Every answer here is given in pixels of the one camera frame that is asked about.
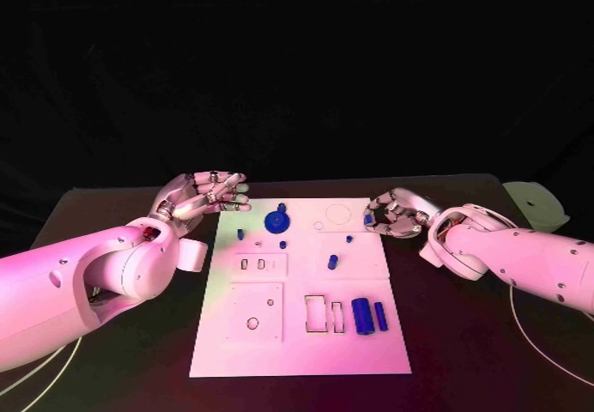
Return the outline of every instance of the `rectangular hole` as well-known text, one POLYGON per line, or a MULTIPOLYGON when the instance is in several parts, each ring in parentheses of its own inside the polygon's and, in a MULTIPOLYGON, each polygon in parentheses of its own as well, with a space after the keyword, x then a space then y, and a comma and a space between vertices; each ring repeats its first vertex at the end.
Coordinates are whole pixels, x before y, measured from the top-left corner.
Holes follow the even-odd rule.
POLYGON ((327 332, 324 295, 306 296, 306 331, 327 332))
POLYGON ((332 302, 332 318, 335 320, 335 333, 345 333, 343 304, 332 302))

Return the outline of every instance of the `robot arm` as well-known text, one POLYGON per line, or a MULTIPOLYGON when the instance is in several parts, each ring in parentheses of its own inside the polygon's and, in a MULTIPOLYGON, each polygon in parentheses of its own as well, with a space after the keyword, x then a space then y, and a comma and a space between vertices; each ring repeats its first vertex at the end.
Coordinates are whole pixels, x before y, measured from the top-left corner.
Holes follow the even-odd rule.
POLYGON ((0 372, 35 361, 156 297, 208 246, 180 239, 205 213, 248 211, 239 173, 193 173, 163 187, 149 217, 0 259, 0 372))
POLYGON ((420 255, 434 266, 444 265, 473 281, 490 270, 515 288, 594 312, 591 243, 519 229, 503 216, 474 204, 441 210, 431 200, 402 188, 371 202, 363 212, 368 215, 368 229, 404 239, 421 233, 421 226, 428 227, 420 255), (375 223, 372 211, 381 205, 391 224, 375 223))

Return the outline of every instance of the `dark table surface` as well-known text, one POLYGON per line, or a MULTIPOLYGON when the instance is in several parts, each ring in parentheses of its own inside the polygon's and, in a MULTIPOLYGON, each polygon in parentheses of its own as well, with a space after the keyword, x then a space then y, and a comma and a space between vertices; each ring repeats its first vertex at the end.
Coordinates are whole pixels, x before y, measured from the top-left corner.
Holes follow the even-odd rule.
MULTIPOLYGON (((250 196, 376 197, 399 186, 444 207, 477 203, 528 224, 497 179, 486 174, 255 183, 250 196)), ((157 190, 74 189, 33 247, 126 225, 146 215, 157 190)), ((209 215, 189 235, 211 247, 216 223, 218 215, 209 215)), ((593 410, 594 388, 542 358, 521 334, 506 284, 492 273, 472 282, 434 268, 417 255, 423 243, 423 236, 384 237, 412 374, 190 379, 209 253, 202 273, 179 271, 163 294, 84 337, 59 381, 30 410, 593 410)), ((538 346, 594 380, 594 323, 522 292, 515 301, 538 346)), ((22 410, 39 395, 72 347, 3 396, 0 410, 22 410)), ((0 373, 0 388, 39 363, 0 373)))

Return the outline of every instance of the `white board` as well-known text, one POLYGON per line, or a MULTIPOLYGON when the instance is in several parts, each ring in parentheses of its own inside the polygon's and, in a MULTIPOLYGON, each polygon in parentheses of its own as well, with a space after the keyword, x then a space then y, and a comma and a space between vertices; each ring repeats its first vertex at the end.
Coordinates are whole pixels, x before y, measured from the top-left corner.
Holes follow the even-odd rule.
POLYGON ((411 373, 381 236, 362 225, 368 202, 255 199, 248 213, 221 214, 190 377, 411 373), (280 202, 291 226, 271 234, 264 218, 280 202), (335 270, 330 254, 339 257, 335 270), (306 296, 324 296, 310 301, 313 332, 306 296), (362 297, 376 329, 368 336, 356 334, 350 303, 362 297), (379 330, 374 302, 384 305, 388 331, 379 330))

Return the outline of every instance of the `blue object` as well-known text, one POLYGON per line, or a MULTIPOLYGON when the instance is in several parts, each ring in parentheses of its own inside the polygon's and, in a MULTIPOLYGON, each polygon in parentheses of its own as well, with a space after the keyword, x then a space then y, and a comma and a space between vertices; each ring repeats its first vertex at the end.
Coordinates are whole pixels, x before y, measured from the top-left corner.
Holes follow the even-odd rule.
POLYGON ((358 298, 353 299, 350 304, 353 306, 356 333, 359 335, 371 335, 375 333, 375 326, 369 301, 366 298, 358 298))
POLYGON ((337 265, 337 255, 330 255, 330 261, 327 262, 327 268, 330 270, 335 270, 336 265, 337 265))
POLYGON ((375 307, 375 314, 378 315, 378 326, 381 331, 385 332, 388 330, 388 322, 386 322, 386 314, 384 313, 384 305, 381 302, 374 303, 375 307))
POLYGON ((264 226, 270 233, 280 234, 288 229, 291 220, 288 219, 286 211, 287 206, 284 205, 284 203, 278 203, 277 210, 267 214, 267 217, 264 218, 264 226))

